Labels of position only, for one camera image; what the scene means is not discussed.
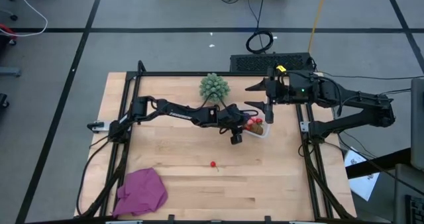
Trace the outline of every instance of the floor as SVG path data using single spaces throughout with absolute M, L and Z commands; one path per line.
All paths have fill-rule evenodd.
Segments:
M 15 222 L 38 157 L 50 145 L 26 221 L 72 217 L 92 136 L 85 125 L 97 117 L 108 72 L 135 70 L 137 60 L 149 71 L 228 71 L 231 54 L 248 53 L 244 44 L 256 26 L 247 0 L 232 5 L 220 0 L 29 2 L 48 18 L 49 29 L 19 39 L 0 59 L 2 66 L 23 71 L 19 78 L 0 77 L 0 91 L 11 103 L 0 119 L 2 223 Z M 258 11 L 260 0 L 250 2 Z M 273 28 L 270 51 L 305 52 L 318 4 L 265 0 L 260 26 Z M 318 69 L 338 75 L 423 75 L 423 6 L 423 0 L 326 0 L 311 52 Z M 0 16 L 17 31 L 43 26 L 22 0 L 0 0 L 0 7 L 19 16 L 16 22 Z M 335 80 L 368 93 L 410 87 L 407 80 Z M 349 131 L 377 156 L 409 146 L 410 96 L 392 97 L 394 125 Z M 346 107 L 343 115 L 354 112 Z M 348 136 L 343 139 L 363 150 Z M 359 215 L 391 220 L 392 186 L 381 175 L 368 203 L 355 197 Z

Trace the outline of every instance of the white paper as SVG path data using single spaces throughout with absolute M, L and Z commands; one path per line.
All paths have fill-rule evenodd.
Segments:
M 344 157 L 344 165 L 345 165 L 344 167 L 357 164 L 360 162 L 364 162 L 364 161 L 366 161 L 364 157 L 349 150 L 346 156 Z M 374 189 L 374 186 L 376 185 L 379 174 L 380 173 L 375 173 L 375 174 L 370 174 L 368 176 L 350 179 L 349 180 L 350 190 L 352 190 L 352 192 L 358 194 L 358 196 L 368 201 L 370 199 L 372 190 Z

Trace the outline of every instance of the black floor line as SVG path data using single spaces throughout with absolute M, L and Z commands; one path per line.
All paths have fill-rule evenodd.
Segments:
M 41 28 L 12 28 L 15 32 L 38 32 Z M 312 28 L 261 28 L 271 32 L 310 33 Z M 173 32 L 254 32 L 256 28 L 211 27 L 211 28 L 91 28 L 96 33 L 173 33 Z M 84 32 L 84 28 L 48 28 L 45 32 Z M 424 28 L 413 28 L 411 31 L 424 33 Z M 403 33 L 404 28 L 317 28 L 316 33 Z
M 48 153 L 50 152 L 50 148 L 52 147 L 54 135 L 56 134 L 56 130 L 58 128 L 60 118 L 62 117 L 66 100 L 68 99 L 72 82 L 74 80 L 75 73 L 78 68 L 78 64 L 80 63 L 81 56 L 82 56 L 82 53 L 83 53 L 83 50 L 89 35 L 89 30 L 91 26 L 93 25 L 94 17 L 97 12 L 97 9 L 99 8 L 99 4 L 100 4 L 100 0 L 95 0 L 93 7 L 91 8 L 91 12 L 88 17 L 87 24 L 85 25 L 84 32 L 82 34 L 81 40 L 76 50 L 74 61 L 72 62 L 68 77 L 66 78 L 66 82 L 62 90 L 62 94 L 60 95 L 58 106 L 56 108 L 56 111 L 54 112 L 53 120 L 52 120 L 52 123 L 50 124 L 50 128 L 48 130 L 46 140 L 44 141 L 40 156 L 38 157 L 38 161 L 34 169 L 34 173 L 32 174 L 31 181 L 28 185 L 28 189 L 26 190 L 24 200 L 22 202 L 21 208 L 19 209 L 19 213 L 16 219 L 16 223 L 18 224 L 25 223 L 25 220 L 27 219 L 27 215 L 31 207 L 32 199 L 34 197 L 38 183 L 40 181 L 42 170 L 44 168 L 44 165 L 46 164 Z
M 415 41 L 415 39 L 412 35 L 413 31 L 411 29 L 409 29 L 408 24 L 406 23 L 405 17 L 403 16 L 402 12 L 400 11 L 398 2 L 396 2 L 396 0 L 390 0 L 390 3 L 392 4 L 393 10 L 395 11 L 396 16 L 398 17 L 397 19 L 399 19 L 399 22 L 400 22 L 402 28 L 405 30 L 405 35 L 408 39 L 409 45 L 411 46 L 411 49 L 412 49 L 415 57 L 417 58 L 418 64 L 424 72 L 424 58 L 423 58 L 423 55 L 421 53 L 421 50 L 418 47 L 417 42 Z

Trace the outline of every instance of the purple cloth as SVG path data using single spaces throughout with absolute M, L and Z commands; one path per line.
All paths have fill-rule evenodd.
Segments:
M 142 215 L 156 211 L 168 199 L 168 193 L 153 168 L 142 169 L 125 177 L 125 183 L 117 190 L 118 204 L 113 216 L 132 213 Z

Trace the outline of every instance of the gray floor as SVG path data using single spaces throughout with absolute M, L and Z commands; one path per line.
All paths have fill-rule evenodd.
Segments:
M 422 0 L 397 0 L 411 28 L 424 27 Z M 83 28 L 94 0 L 30 0 L 51 28 Z M 257 11 L 260 0 L 251 0 Z M 265 0 L 263 27 L 312 27 L 319 0 Z M 41 27 L 42 19 L 21 0 L 0 0 L 18 14 L 0 21 L 10 27 Z M 95 28 L 255 27 L 246 0 L 101 0 Z M 389 0 L 326 0 L 321 28 L 401 28 Z M 91 33 L 54 137 L 50 155 L 26 221 L 71 218 L 91 133 L 85 125 L 97 117 L 108 72 L 134 70 L 142 60 L 149 71 L 228 71 L 231 54 L 247 54 L 250 33 Z M 305 52 L 307 33 L 274 33 L 270 51 Z M 414 34 L 424 47 L 424 34 Z M 56 110 L 80 33 L 46 33 L 21 38 L 0 59 L 2 66 L 23 69 L 20 78 L 0 77 L 0 92 L 10 108 L 0 119 L 0 222 L 15 222 L 34 166 Z M 316 34 L 312 55 L 318 69 L 339 75 L 417 76 L 423 72 L 404 34 Z M 410 87 L 409 81 L 335 78 L 349 89 L 380 93 Z M 410 96 L 393 95 L 397 121 L 387 129 L 361 127 L 349 133 L 375 155 L 409 146 Z M 345 107 L 343 115 L 355 112 Z M 348 137 L 347 143 L 362 148 Z M 392 185 L 382 176 L 372 199 L 354 197 L 362 217 L 390 211 Z

